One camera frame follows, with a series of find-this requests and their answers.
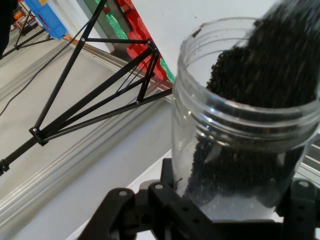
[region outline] jar rim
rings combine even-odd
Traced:
[[[192,41],[195,39],[197,34],[204,28],[211,27],[217,23],[224,22],[224,21],[234,21],[234,20],[258,20],[258,18],[254,17],[227,17],[227,18],[220,18],[217,20],[209,21],[203,23],[196,31],[194,31],[193,34],[189,35],[187,38],[185,38],[181,44],[180,47],[180,55],[178,57],[178,74],[183,72],[183,74],[186,74],[188,84],[191,84],[195,90],[198,92],[201,92],[202,94],[205,94],[207,98],[209,98],[212,101],[219,102],[223,105],[225,105],[228,108],[237,108],[240,111],[245,111],[248,113],[260,113],[260,114],[272,114],[272,115],[296,115],[300,112],[311,112],[315,109],[320,108],[320,101],[318,99],[299,106],[294,107],[287,107],[287,108],[267,108],[267,107],[258,107],[258,106],[251,106],[249,104],[239,103],[236,101],[232,101],[229,99],[226,99],[224,97],[219,96],[218,94],[215,94],[208,89],[206,89],[204,86],[200,85],[196,79],[190,74],[188,71],[188,64],[186,63],[186,59],[184,58],[184,55],[187,53],[185,50],[187,48],[187,44],[189,41]]]

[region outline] screw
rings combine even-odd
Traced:
[[[299,185],[301,185],[301,186],[304,187],[304,188],[309,187],[309,183],[307,183],[306,181],[300,181],[300,182],[299,182]]]
[[[127,195],[128,195],[127,191],[119,192],[119,196],[127,196]]]
[[[164,186],[161,185],[161,184],[157,184],[157,185],[155,185],[154,187],[155,187],[156,189],[163,189],[163,188],[164,188]]]

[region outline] black granules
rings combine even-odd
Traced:
[[[319,2],[283,2],[256,22],[246,46],[219,55],[206,88],[227,100],[262,108],[291,108],[316,100],[319,23]],[[303,150],[233,149],[199,136],[184,197],[201,207],[217,194],[254,196],[271,208],[289,186]]]

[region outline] blue container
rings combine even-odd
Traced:
[[[55,39],[61,39],[67,32],[65,26],[55,15],[48,4],[44,6],[38,0],[24,0],[45,30]]]

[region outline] black cable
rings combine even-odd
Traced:
[[[131,76],[132,73],[136,70],[137,67],[138,67],[138,65],[136,65],[136,66],[134,67],[134,69],[130,72],[129,76],[123,81],[123,83],[121,84],[121,86],[118,88],[118,90],[117,90],[115,93],[119,92],[119,90],[120,90],[120,89],[122,88],[122,86],[126,83],[126,81],[130,78],[130,76]]]
[[[135,80],[135,78],[139,75],[139,73],[141,73],[142,69],[144,69],[144,68],[147,66],[147,64],[150,62],[150,60],[151,60],[151,58],[146,62],[146,64],[143,66],[143,68],[141,68],[141,69],[138,71],[138,73],[131,79],[131,81],[129,82],[129,84],[128,84],[124,89],[126,89],[126,88],[130,85],[130,83],[132,83],[132,81]],[[122,88],[122,86],[126,83],[126,81],[129,79],[129,77],[130,77],[131,74],[136,70],[137,67],[138,67],[138,65],[135,66],[135,68],[131,71],[131,73],[129,74],[129,76],[123,81],[123,83],[121,84],[121,86],[118,88],[118,90],[117,90],[115,93],[119,92],[119,90],[120,90],[120,89]]]
[[[147,66],[147,64],[150,62],[150,60],[151,60],[151,58],[149,59],[149,61],[146,62],[144,67],[141,68],[140,71],[138,71],[138,73],[131,79],[131,81],[128,83],[128,85],[124,89],[126,89],[133,82],[133,80],[135,80],[135,78],[139,75],[139,73],[142,71],[142,69],[144,69]]]
[[[28,81],[28,83],[7,102],[7,104],[3,108],[2,112],[0,113],[0,117],[2,114],[4,114],[5,110],[7,109],[9,104],[12,102],[12,100],[15,99],[19,94],[21,94],[31,84],[31,82],[36,78],[36,76],[43,69],[45,69],[59,54],[61,54],[76,39],[76,37],[82,32],[82,30],[89,24],[90,21],[91,21],[91,19],[80,29],[80,31],[78,31],[78,33],[72,38],[71,41],[69,41],[56,55],[53,56],[53,58],[51,58],[42,68],[40,68],[40,70],[35,73],[35,75],[30,79],[30,81]]]

